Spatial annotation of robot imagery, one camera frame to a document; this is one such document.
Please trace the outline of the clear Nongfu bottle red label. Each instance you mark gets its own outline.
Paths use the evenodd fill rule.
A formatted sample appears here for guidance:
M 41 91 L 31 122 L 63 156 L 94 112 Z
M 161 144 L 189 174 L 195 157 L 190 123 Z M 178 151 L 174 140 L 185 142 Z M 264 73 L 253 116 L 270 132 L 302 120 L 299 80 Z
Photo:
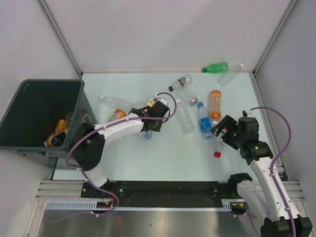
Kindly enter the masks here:
M 216 158 L 221 157 L 222 147 L 223 147 L 222 133 L 219 133 L 217 136 L 214 137 L 214 141 L 213 141 L 214 157 Z

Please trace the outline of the crushed clear bottle blue cap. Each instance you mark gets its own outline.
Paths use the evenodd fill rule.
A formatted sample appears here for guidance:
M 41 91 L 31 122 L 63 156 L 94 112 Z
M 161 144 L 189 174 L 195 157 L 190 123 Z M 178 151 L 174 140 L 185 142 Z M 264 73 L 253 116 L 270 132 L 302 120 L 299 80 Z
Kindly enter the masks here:
M 144 138 L 147 140 L 151 140 L 152 136 L 153 136 L 153 131 L 149 130 L 145 133 Z

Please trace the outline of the orange label bottle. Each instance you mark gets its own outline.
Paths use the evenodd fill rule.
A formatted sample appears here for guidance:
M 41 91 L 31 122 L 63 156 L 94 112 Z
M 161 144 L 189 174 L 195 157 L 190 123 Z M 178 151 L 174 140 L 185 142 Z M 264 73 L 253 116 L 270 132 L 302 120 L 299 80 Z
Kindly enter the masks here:
M 222 93 L 219 90 L 211 91 L 209 95 L 209 116 L 212 120 L 220 121 L 221 119 L 221 100 Z
M 117 119 L 121 119 L 126 116 L 126 113 L 121 109 L 116 109 L 114 113 L 110 116 L 107 122 L 112 122 Z

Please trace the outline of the orange juice bottle gold cap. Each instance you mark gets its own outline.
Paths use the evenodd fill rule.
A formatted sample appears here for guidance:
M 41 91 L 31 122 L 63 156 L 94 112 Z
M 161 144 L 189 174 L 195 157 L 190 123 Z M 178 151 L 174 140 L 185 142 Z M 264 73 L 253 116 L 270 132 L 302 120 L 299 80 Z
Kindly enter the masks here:
M 64 124 L 65 124 L 65 120 L 60 119 L 55 127 L 55 132 L 58 133 L 58 132 L 62 131 L 64 128 Z

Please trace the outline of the yellow tea bottle blue label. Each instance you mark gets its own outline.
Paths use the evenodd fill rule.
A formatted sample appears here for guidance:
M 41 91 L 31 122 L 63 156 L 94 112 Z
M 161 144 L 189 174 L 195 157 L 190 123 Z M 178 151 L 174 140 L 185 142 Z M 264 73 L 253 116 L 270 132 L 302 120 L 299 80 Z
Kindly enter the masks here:
M 60 147 L 66 138 L 67 131 L 61 131 L 51 134 L 44 142 L 45 147 Z

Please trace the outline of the clear bottle dark green label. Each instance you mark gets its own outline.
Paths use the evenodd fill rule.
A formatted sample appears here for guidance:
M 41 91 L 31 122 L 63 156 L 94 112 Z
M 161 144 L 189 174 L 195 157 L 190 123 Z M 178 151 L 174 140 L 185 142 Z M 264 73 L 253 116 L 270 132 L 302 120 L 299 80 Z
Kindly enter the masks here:
M 146 102 L 145 101 L 142 101 L 142 100 L 138 100 L 136 102 L 134 102 L 132 105 L 131 105 L 131 108 L 130 108 L 130 113 L 134 112 L 135 110 L 138 110 L 138 109 L 141 109 L 143 107 L 146 106 Z

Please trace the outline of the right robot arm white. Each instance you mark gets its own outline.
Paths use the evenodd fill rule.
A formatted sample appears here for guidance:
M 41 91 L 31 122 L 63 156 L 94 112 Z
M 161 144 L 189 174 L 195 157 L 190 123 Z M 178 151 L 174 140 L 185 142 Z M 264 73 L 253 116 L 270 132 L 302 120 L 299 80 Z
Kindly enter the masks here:
M 228 193 L 242 197 L 261 223 L 262 237 L 307 237 L 313 229 L 309 217 L 303 217 L 282 183 L 273 164 L 273 154 L 266 142 L 259 139 L 259 123 L 253 116 L 234 120 L 226 115 L 214 122 L 212 134 L 238 150 L 258 179 L 257 190 L 247 173 L 231 175 Z

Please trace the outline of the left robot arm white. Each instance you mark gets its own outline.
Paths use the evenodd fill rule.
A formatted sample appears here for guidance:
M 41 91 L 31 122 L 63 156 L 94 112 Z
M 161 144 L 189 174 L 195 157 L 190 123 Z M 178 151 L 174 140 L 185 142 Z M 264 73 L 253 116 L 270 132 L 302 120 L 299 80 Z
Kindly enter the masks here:
M 73 137 L 66 163 L 82 171 L 92 185 L 92 192 L 102 198 L 109 191 L 109 180 L 100 166 L 104 147 L 127 135 L 159 132 L 167 120 L 165 115 L 170 115 L 170 109 L 158 100 L 152 106 L 132 109 L 127 116 L 106 124 L 84 122 Z

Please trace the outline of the dark green plastic bin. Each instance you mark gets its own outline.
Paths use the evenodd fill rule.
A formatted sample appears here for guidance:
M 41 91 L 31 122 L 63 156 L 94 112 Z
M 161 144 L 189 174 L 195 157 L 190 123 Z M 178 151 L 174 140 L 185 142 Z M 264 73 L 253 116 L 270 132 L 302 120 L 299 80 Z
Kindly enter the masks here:
M 60 119 L 71 115 L 68 133 L 57 147 L 44 143 Z M 50 166 L 65 158 L 82 123 L 97 119 L 80 79 L 27 79 L 18 87 L 0 122 L 0 148 Z

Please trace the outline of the clear bottle blue label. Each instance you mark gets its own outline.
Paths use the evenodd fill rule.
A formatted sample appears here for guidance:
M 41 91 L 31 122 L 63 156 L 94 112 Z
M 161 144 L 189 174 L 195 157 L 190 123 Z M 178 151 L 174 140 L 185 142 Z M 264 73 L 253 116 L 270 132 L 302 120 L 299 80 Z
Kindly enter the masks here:
M 212 121 L 202 101 L 197 102 L 197 121 L 204 140 L 211 140 Z

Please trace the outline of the tall clear bottle white cap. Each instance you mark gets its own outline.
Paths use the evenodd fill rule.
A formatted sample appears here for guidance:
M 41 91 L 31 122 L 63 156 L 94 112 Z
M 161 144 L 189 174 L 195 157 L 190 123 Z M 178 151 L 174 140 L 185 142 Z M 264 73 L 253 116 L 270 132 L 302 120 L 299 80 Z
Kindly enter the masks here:
M 180 100 L 176 100 L 176 119 L 179 127 L 184 135 L 188 135 L 194 132 L 195 126 L 188 111 L 187 106 Z

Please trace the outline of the clear bottle silver cap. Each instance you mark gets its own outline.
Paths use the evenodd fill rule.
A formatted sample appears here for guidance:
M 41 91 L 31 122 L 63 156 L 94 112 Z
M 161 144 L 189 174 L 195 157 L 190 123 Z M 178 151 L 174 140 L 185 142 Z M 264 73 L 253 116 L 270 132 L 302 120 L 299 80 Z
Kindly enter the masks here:
M 181 101 L 183 101 L 184 103 L 186 103 L 188 106 L 191 106 L 191 107 L 196 105 L 198 102 L 197 96 L 186 87 L 177 90 L 176 95 L 179 97 Z

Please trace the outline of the clear bottle black cap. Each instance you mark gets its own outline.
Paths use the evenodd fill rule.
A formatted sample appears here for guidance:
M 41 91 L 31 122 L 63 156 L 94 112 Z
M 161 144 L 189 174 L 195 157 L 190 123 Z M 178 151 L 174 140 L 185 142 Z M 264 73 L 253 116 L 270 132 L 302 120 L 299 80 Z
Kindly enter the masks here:
M 176 91 L 179 89 L 182 89 L 184 87 L 187 87 L 193 83 L 193 78 L 191 75 L 185 75 L 176 81 L 173 82 L 171 86 L 168 87 L 169 91 Z

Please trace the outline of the clear bottle white cap back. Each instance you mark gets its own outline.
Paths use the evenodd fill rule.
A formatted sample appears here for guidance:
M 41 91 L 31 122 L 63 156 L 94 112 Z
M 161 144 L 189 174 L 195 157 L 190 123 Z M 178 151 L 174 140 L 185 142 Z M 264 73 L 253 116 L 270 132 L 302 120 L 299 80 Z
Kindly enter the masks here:
M 233 81 L 239 73 L 241 73 L 241 71 L 243 70 L 243 67 L 244 67 L 243 63 L 240 63 L 240 64 L 236 65 L 230 71 L 225 72 L 224 74 L 219 76 L 219 78 L 217 79 L 217 83 L 220 86 L 226 86 L 231 81 Z

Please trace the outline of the green bottle at back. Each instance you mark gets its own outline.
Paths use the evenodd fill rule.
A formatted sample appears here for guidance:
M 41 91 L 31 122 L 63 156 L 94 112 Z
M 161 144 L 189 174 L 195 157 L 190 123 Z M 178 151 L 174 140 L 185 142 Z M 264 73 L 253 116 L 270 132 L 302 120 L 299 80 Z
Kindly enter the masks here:
M 202 69 L 203 73 L 213 73 L 213 74 L 223 73 L 226 71 L 228 71 L 227 62 L 213 63 Z

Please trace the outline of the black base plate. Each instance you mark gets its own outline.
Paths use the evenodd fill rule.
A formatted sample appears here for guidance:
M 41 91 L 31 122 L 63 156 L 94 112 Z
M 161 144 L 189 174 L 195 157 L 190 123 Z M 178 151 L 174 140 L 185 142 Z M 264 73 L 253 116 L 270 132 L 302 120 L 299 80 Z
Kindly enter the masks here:
M 211 208 L 221 207 L 223 199 L 241 198 L 218 181 L 110 181 L 102 189 L 127 208 Z

